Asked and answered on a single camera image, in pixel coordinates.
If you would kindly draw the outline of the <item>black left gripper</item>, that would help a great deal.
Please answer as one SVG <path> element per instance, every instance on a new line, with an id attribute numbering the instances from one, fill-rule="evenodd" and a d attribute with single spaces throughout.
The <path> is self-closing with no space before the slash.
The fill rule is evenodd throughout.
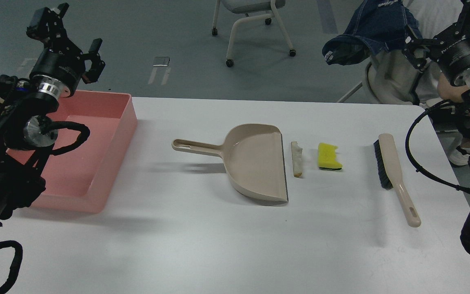
<path id="1" fill-rule="evenodd" d="M 106 63 L 99 50 L 102 39 L 94 39 L 85 53 L 70 39 L 63 18 L 69 4 L 35 11 L 26 29 L 26 35 L 43 43 L 43 51 L 29 75 L 39 92 L 55 98 L 71 97 L 80 84 L 97 82 Z"/>

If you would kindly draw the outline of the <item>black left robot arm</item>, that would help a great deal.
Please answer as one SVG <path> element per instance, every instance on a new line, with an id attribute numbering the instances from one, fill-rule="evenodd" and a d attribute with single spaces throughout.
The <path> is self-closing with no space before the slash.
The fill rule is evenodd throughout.
<path id="1" fill-rule="evenodd" d="M 53 121 L 61 98 L 72 97 L 80 81 L 97 82 L 103 69 L 93 40 L 84 53 L 67 35 L 63 18 L 69 4 L 38 9 L 27 27 L 29 38 L 41 41 L 43 51 L 28 78 L 0 75 L 0 227 L 13 211 L 26 208 L 46 189 L 42 172 L 51 156 L 77 149 L 90 136 L 81 123 Z M 0 286 L 7 293 L 20 272 L 24 255 L 17 241 L 0 241 L 1 249 L 13 249 L 8 277 Z"/>

